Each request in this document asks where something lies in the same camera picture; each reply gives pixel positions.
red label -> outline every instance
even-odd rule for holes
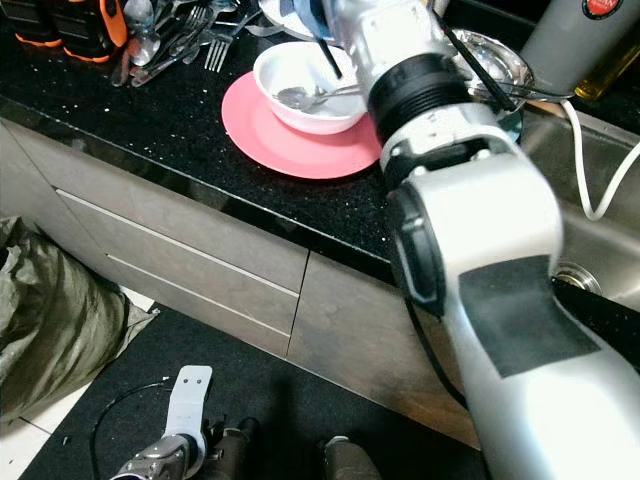
[[[611,15],[618,9],[622,0],[584,0],[584,13],[592,18],[602,18]]]

metal leg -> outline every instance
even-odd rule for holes
[[[382,480],[362,447],[347,437],[333,437],[322,449],[324,480]]]
[[[260,425],[245,418],[237,428],[225,428],[222,439],[211,449],[211,461],[202,467],[201,478],[209,480],[243,480],[247,478],[247,457]]]

white cable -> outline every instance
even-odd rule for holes
[[[616,170],[616,173],[611,177],[611,181],[607,186],[607,189],[602,195],[602,200],[600,200],[600,205],[596,208],[596,211],[593,211],[591,206],[591,199],[589,198],[589,189],[587,187],[587,179],[584,174],[584,158],[582,156],[582,128],[580,127],[580,120],[578,119],[578,114],[576,113],[573,105],[569,103],[568,100],[563,100],[560,102],[562,108],[567,113],[567,117],[569,117],[569,121],[571,122],[571,127],[573,128],[573,143],[575,150],[575,162],[576,162],[576,176],[578,177],[578,192],[580,192],[580,201],[582,202],[582,209],[584,210],[584,214],[587,216],[589,220],[597,221],[600,220],[607,208],[609,208],[609,204],[613,199],[613,196],[616,194],[622,179],[627,174],[633,162],[635,162],[640,156],[640,142],[631,149],[629,154],[624,157],[624,160]]]

dish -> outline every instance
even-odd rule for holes
[[[464,43],[467,50],[491,75],[491,78],[500,83],[505,93],[509,94],[510,92],[509,84],[522,85],[524,87],[533,86],[533,74],[527,63],[502,42],[471,30],[456,29],[453,33],[456,34],[458,40]],[[453,63],[458,67],[460,73],[467,78],[465,83],[469,95],[478,101],[492,105],[498,118],[508,115],[507,112],[497,109],[493,96],[486,90],[482,80],[475,74],[460,53],[456,53],[453,57]],[[518,109],[525,103],[523,99],[513,100]]]
[[[311,135],[282,123],[269,109],[253,72],[236,80],[222,100],[222,121],[231,140],[256,162],[307,179],[345,177],[380,157],[373,122],[365,115],[335,135]]]
[[[329,47],[340,66],[342,78],[336,78],[320,48],[309,42],[287,42],[262,52],[256,59],[253,72],[258,88],[269,108],[287,125],[306,133],[330,135],[354,126],[367,111],[360,95],[329,98],[313,111],[289,108],[273,95],[290,87],[314,91],[316,86],[331,92],[356,83],[356,75],[349,56],[336,47]]]

black mat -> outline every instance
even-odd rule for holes
[[[187,364],[213,367],[206,418],[227,415],[235,424],[254,416],[262,423],[255,479],[317,478],[314,445],[336,434],[362,445],[385,480],[485,478],[481,456],[470,447],[200,322],[164,311],[93,382],[21,480],[90,479],[88,435],[104,405],[132,387],[175,376]],[[103,479],[160,438],[168,401],[168,391],[146,390],[108,413],[96,443]]]

